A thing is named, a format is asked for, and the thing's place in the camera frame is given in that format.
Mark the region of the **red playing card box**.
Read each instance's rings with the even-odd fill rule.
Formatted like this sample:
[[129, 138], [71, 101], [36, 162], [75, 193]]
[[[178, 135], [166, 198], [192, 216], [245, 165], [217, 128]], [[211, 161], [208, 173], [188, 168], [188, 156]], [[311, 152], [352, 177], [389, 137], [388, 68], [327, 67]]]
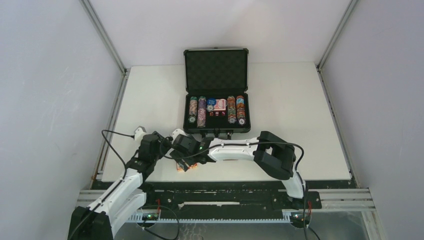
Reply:
[[176, 170], [178, 172], [187, 172], [188, 170], [195, 169], [197, 167], [198, 167], [197, 163], [195, 163], [191, 166], [188, 166], [186, 163], [177, 163], [176, 164]]

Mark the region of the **black poker case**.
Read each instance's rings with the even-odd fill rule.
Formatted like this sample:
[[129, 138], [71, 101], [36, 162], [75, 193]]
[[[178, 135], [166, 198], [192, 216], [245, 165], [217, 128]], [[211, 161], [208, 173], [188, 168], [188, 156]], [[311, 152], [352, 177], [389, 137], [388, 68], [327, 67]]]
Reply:
[[[247, 48], [234, 49], [187, 49], [183, 53], [186, 91], [183, 130], [188, 134], [235, 134], [247, 133], [251, 129], [248, 90], [248, 56]], [[206, 109], [205, 127], [197, 127], [197, 120], [189, 123], [189, 101], [191, 97], [204, 96], [210, 98], [228, 99], [234, 96], [244, 97], [245, 125], [228, 122], [228, 103], [226, 116], [211, 117]]]

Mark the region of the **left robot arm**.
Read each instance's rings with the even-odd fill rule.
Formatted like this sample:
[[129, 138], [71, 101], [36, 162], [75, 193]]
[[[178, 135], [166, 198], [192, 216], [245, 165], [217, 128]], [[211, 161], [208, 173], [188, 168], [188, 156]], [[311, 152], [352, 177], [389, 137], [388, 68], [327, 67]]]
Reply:
[[69, 240], [112, 240], [137, 209], [155, 205], [156, 194], [140, 187], [162, 157], [163, 139], [156, 131], [141, 137], [135, 155], [124, 164], [122, 176], [88, 206], [75, 208], [69, 225]]

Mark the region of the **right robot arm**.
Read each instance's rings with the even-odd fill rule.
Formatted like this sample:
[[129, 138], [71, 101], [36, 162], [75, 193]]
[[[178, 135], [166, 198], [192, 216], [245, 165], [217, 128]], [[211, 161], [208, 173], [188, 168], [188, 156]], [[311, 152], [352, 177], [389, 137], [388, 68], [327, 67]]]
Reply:
[[269, 177], [282, 182], [293, 207], [302, 208], [309, 201], [306, 182], [298, 171], [304, 149], [269, 131], [261, 131], [258, 137], [249, 139], [204, 137], [198, 141], [176, 129], [164, 146], [172, 150], [171, 159], [191, 165], [230, 160], [254, 162]]

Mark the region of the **red dice in case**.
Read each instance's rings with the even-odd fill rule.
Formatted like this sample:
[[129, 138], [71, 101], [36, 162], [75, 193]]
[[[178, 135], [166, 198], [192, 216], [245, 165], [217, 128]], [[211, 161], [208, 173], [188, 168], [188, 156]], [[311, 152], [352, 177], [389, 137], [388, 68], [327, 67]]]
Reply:
[[225, 111], [213, 111], [209, 113], [210, 117], [225, 117], [226, 115]]

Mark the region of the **far left chip row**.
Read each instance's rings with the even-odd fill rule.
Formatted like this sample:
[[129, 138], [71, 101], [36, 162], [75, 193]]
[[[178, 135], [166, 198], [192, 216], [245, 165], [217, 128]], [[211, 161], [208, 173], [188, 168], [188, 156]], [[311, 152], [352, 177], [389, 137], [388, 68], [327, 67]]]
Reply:
[[198, 98], [195, 96], [192, 96], [189, 100], [189, 105], [188, 105], [188, 122], [190, 124], [193, 124], [196, 122], [197, 113], [198, 113]]

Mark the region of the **purple chip row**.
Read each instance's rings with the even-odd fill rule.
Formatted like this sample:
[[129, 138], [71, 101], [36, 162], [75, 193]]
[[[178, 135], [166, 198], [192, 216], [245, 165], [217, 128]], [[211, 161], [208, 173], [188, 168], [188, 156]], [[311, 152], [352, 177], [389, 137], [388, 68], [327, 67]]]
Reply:
[[197, 106], [197, 127], [204, 128], [206, 126], [206, 97], [200, 96]]

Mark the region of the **blue small blind button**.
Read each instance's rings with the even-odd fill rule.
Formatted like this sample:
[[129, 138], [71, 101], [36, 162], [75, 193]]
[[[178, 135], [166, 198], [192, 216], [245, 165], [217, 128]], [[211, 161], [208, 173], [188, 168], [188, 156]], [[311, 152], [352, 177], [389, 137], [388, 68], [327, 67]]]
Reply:
[[215, 110], [216, 103], [217, 103], [217, 100], [215, 98], [209, 98], [206, 101], [206, 110], [208, 112], [213, 112]]

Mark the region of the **left circuit board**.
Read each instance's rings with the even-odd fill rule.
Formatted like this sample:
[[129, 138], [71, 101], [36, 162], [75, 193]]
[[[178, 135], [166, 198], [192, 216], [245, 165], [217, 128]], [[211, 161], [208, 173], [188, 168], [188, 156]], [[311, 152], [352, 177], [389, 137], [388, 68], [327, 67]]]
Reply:
[[159, 219], [159, 215], [156, 213], [147, 213], [142, 217], [142, 221], [157, 221]]

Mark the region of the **circuit board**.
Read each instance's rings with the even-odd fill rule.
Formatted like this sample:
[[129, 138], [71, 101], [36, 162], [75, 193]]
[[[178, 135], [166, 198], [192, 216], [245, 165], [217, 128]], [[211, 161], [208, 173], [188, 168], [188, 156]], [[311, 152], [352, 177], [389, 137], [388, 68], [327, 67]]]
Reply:
[[159, 219], [159, 215], [156, 213], [147, 213], [142, 217], [142, 221], [157, 221]]
[[294, 213], [290, 216], [290, 220], [292, 222], [304, 222], [305, 220], [309, 219], [308, 214], [300, 214], [300, 213]]

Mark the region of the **red card deck in case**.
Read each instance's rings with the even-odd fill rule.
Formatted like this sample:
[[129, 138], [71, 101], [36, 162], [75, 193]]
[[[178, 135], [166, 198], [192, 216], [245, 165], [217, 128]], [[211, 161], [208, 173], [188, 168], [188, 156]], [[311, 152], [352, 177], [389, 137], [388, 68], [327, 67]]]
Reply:
[[213, 111], [220, 112], [227, 109], [227, 100], [226, 99], [217, 99], [214, 105]]

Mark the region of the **inner right chip row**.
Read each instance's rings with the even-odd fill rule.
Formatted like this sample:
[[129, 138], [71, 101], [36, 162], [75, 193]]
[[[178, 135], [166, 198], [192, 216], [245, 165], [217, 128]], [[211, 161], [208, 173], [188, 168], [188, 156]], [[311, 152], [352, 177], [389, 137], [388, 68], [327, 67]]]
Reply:
[[236, 98], [232, 95], [227, 98], [227, 117], [230, 124], [237, 121]]

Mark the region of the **far right chip row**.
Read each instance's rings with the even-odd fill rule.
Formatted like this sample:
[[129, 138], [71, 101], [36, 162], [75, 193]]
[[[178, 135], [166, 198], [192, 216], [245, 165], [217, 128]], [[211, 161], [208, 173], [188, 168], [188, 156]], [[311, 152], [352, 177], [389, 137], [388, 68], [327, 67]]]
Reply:
[[239, 125], [246, 124], [245, 99], [242, 95], [236, 97], [236, 117]]

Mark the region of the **right circuit board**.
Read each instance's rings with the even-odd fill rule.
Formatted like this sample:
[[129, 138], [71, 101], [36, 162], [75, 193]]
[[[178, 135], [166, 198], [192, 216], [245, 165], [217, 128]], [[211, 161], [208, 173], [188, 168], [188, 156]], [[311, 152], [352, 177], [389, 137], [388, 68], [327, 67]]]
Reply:
[[300, 213], [294, 213], [290, 216], [290, 220], [292, 222], [304, 222], [305, 220], [309, 219], [308, 214], [300, 214]]

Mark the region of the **black mounting base plate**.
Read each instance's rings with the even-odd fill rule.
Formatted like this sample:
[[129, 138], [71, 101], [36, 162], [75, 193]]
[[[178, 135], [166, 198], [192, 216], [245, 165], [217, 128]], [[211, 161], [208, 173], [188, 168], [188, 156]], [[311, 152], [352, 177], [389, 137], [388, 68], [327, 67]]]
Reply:
[[307, 204], [287, 195], [280, 181], [147, 182], [145, 207], [160, 205], [165, 218], [180, 220], [280, 219], [282, 210], [321, 209], [318, 190], [355, 189], [353, 180], [310, 180]]

